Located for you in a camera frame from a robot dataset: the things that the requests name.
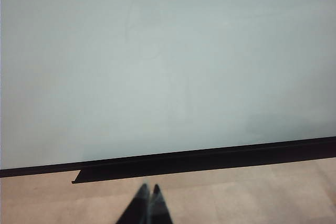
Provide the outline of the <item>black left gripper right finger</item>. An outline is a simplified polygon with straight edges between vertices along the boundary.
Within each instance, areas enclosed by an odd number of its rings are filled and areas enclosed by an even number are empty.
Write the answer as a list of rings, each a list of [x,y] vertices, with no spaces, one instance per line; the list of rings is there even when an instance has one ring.
[[[170,212],[158,184],[155,184],[150,199],[150,223],[173,224]]]

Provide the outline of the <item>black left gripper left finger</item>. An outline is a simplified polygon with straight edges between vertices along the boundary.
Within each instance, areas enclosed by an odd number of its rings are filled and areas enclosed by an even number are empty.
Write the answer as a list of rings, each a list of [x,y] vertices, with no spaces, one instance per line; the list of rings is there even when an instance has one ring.
[[[147,223],[149,199],[150,190],[148,184],[144,183],[140,186],[116,224]]]

